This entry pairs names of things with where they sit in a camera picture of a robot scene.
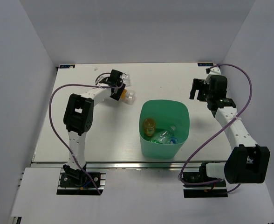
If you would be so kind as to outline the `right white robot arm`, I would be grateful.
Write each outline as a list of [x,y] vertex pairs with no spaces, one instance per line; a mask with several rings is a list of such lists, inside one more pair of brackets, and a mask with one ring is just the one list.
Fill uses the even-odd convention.
[[190,99],[207,102],[208,109],[221,127],[229,141],[232,152],[226,162],[205,163],[198,174],[199,182],[209,186],[215,179],[228,183],[263,183],[266,177],[270,151],[259,146],[251,137],[240,118],[236,104],[227,98],[227,78],[209,75],[206,80],[194,79]]

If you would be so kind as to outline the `orange plastic bottle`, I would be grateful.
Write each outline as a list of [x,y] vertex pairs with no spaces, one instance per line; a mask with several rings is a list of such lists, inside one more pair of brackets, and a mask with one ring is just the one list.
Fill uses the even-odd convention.
[[143,121],[143,131],[147,136],[152,136],[156,131],[156,122],[153,118],[146,118]]

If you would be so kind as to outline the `clear crushed plastic bottle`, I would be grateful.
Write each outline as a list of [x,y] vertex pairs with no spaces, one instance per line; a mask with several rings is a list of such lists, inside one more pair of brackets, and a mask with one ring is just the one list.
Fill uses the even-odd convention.
[[158,140],[160,142],[166,141],[168,138],[174,136],[175,130],[176,130],[175,126],[170,126],[168,129],[165,129],[165,130],[157,133],[155,136],[155,140]]

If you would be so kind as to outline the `clear bottle blue label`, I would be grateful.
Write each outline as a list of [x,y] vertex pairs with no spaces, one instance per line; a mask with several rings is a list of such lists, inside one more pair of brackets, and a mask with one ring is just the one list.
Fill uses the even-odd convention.
[[123,73],[121,79],[122,79],[123,83],[126,86],[131,86],[131,81],[130,81],[130,75],[129,74]]

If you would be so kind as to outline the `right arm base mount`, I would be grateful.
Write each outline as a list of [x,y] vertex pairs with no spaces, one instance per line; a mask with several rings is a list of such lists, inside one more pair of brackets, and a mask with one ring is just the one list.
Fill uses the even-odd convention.
[[224,198],[228,197],[226,182],[214,177],[208,177],[207,163],[202,163],[198,171],[184,171],[184,198]]

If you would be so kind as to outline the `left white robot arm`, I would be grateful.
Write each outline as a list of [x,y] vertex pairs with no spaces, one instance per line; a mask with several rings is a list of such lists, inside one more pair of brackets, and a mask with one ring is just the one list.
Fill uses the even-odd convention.
[[63,117],[68,131],[69,159],[63,169],[74,185],[86,182],[85,139],[93,123],[94,107],[108,98],[118,101],[124,90],[123,73],[112,70],[108,77],[97,79],[86,93],[70,95]]

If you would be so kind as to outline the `clear bottle blue cap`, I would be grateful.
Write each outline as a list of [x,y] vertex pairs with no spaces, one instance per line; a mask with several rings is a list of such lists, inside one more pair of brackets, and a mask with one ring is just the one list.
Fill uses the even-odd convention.
[[163,138],[160,141],[161,144],[178,144],[178,139],[175,137]]

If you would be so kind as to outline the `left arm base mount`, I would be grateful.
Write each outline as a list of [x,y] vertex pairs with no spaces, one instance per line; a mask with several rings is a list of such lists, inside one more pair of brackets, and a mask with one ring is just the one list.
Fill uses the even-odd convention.
[[91,178],[83,174],[83,180],[79,181],[67,175],[61,169],[56,194],[65,196],[100,196],[105,187],[106,173],[97,171],[89,174]]

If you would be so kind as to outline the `clear bottle yellow cap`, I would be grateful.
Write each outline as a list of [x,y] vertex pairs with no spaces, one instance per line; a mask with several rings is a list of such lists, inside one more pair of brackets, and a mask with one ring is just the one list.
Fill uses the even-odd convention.
[[135,94],[136,93],[134,91],[124,89],[121,94],[120,100],[126,104],[132,105],[135,102]]

